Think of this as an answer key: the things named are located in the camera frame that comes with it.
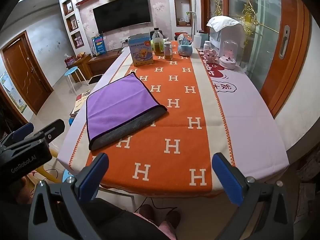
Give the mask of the blue poster board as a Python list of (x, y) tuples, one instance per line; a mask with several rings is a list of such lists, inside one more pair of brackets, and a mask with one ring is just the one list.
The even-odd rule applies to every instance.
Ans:
[(103, 35), (92, 37), (91, 40), (93, 43), (92, 51), (94, 56), (99, 56), (106, 53)]

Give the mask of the orange H-pattern table runner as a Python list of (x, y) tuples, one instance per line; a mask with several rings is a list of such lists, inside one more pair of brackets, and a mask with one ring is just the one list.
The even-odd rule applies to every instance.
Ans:
[(152, 64), (139, 67), (128, 57), (109, 83), (130, 73), (135, 73), (167, 113), (130, 135), (90, 151), (85, 102), (79, 113), (84, 121), (68, 168), (77, 173), (104, 152), (110, 162), (102, 179), (106, 187), (161, 197), (209, 196), (221, 191), (212, 157), (220, 152), (233, 161), (233, 152), (202, 53), (194, 51), (190, 57), (175, 53), (171, 61), (155, 57)]

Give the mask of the glass bottle with yellow liquid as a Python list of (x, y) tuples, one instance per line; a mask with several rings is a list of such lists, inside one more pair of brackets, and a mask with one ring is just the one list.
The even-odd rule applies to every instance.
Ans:
[(152, 44), (153, 44), (153, 51), (154, 54), (157, 56), (163, 56), (164, 55), (164, 41), (163, 41), (163, 35), (159, 31), (159, 28), (154, 28), (154, 33), (152, 35)]

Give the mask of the brown wooden door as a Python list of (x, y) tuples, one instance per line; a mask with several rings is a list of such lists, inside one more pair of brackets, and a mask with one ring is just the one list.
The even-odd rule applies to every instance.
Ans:
[(4, 66), (28, 107), (37, 114), (53, 92), (33, 52), (26, 31), (1, 48)]

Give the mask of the white wall shelf unit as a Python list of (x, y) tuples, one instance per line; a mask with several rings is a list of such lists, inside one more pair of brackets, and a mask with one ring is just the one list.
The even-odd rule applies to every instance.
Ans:
[(59, 0), (63, 22), (75, 55), (81, 52), (90, 54), (91, 49), (76, 4), (77, 0)]

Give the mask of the white appliance with cloth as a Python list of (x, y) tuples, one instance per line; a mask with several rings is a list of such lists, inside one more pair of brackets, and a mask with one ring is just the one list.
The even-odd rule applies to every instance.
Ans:
[(232, 40), (238, 45), (237, 55), (243, 52), (246, 35), (240, 22), (228, 16), (214, 16), (208, 21), (207, 27), (209, 41), (217, 49), (218, 57), (222, 56), (223, 44), (227, 40)]

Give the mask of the small glass jar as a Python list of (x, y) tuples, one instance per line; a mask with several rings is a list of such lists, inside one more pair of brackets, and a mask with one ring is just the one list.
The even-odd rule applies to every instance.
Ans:
[(163, 48), (164, 48), (164, 58), (166, 60), (172, 60), (173, 59), (172, 43), (170, 41), (165, 41), (163, 43)]

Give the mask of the black wall television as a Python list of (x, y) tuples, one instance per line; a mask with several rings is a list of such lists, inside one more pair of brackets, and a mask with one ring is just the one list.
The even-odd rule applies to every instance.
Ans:
[(149, 0), (115, 0), (93, 9), (98, 33), (151, 22)]

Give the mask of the blue duck picture box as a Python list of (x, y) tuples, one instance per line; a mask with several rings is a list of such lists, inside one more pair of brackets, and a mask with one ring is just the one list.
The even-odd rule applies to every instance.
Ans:
[(150, 34), (132, 35), (129, 37), (128, 45), (134, 66), (138, 67), (153, 63)]

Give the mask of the wooden sliding door frame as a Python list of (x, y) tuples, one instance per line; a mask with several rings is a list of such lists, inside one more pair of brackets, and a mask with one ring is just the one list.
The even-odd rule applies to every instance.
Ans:
[(302, 0), (281, 0), (280, 31), (270, 69), (260, 90), (273, 117), (299, 78), (309, 48), (311, 14)]

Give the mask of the glass dome ornament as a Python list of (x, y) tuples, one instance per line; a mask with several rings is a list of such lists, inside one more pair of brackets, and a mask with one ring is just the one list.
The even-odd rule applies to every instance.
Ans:
[(236, 67), (236, 56), (238, 53), (238, 44), (232, 40), (226, 40), (223, 43), (221, 56), (219, 58), (220, 65), (228, 70), (234, 70)]

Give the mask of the white plastic bottle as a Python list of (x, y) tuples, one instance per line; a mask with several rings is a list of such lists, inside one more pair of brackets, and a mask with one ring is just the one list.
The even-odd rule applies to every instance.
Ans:
[(209, 40), (209, 34), (204, 30), (199, 30), (193, 37), (193, 47), (201, 49), (204, 46), (204, 42)]

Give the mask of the purple grey folded towel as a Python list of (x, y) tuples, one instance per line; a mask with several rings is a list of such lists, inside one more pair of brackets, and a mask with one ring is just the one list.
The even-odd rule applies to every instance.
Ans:
[(93, 92), (86, 100), (88, 149), (105, 147), (167, 113), (146, 85), (130, 73)]

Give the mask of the pink flower ornament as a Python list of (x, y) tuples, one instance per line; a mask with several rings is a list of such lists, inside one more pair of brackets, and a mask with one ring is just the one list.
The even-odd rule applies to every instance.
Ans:
[(214, 63), (217, 58), (217, 52), (214, 49), (205, 49), (203, 51), (204, 55), (203, 58), (206, 61), (206, 64)]

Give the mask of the small white jar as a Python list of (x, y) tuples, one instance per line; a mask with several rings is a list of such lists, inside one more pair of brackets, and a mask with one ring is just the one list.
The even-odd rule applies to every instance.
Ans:
[(203, 45), (203, 50), (210, 50), (211, 48), (211, 42), (209, 40), (206, 40)]

